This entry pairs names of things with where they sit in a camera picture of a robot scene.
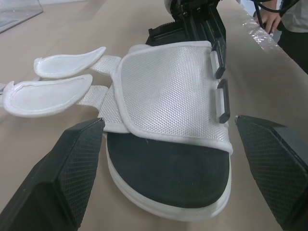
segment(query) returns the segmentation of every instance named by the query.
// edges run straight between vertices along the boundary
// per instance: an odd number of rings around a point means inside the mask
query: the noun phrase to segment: black insole
[[[225,191],[228,152],[110,132],[107,145],[121,178],[154,201],[201,208],[214,203]]]

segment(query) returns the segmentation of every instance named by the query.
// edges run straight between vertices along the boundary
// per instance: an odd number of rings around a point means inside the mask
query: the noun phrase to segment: hand
[[[271,0],[271,1],[264,2],[263,5],[271,9],[276,9],[277,0]],[[266,32],[274,33],[279,22],[281,21],[279,13],[272,13],[264,9],[261,9],[260,14],[261,14],[262,22],[266,23],[266,28],[265,28]],[[255,21],[259,24],[259,20],[257,16],[255,16]]]
[[[260,10],[262,23],[266,23],[265,31],[268,33],[274,33],[279,22],[281,21],[279,13],[272,13],[266,10]],[[258,17],[255,17],[255,21],[259,24]]]

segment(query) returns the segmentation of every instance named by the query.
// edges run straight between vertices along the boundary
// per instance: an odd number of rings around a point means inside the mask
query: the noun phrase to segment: person
[[[284,0],[282,8],[292,1]],[[264,6],[276,9],[277,0],[263,3]],[[264,9],[260,10],[261,19],[268,33],[273,33],[279,26],[282,31],[278,45],[308,74],[308,0],[300,0],[287,10],[283,16]]]

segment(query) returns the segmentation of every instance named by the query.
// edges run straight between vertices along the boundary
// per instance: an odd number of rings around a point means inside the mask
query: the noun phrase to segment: table surface
[[[44,13],[0,34],[0,82],[36,77],[33,61],[54,54],[80,54],[106,46],[105,54],[124,56],[147,40],[148,29],[172,21],[162,0],[90,0],[44,5]],[[235,0],[218,11],[227,30],[230,140],[234,153],[231,197],[215,218],[177,222],[149,214],[114,185],[102,144],[96,179],[80,231],[281,231],[249,170],[234,123],[236,115],[272,120],[292,128],[308,143],[308,76],[270,40]],[[93,74],[94,83],[110,79]],[[0,109],[0,211],[31,168],[60,135],[78,122],[95,118],[94,108],[73,106],[45,118],[18,118]]]

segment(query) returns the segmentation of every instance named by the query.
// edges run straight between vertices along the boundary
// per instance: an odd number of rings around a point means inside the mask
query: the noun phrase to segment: glass
[[[39,0],[0,0],[0,33],[42,12]]]

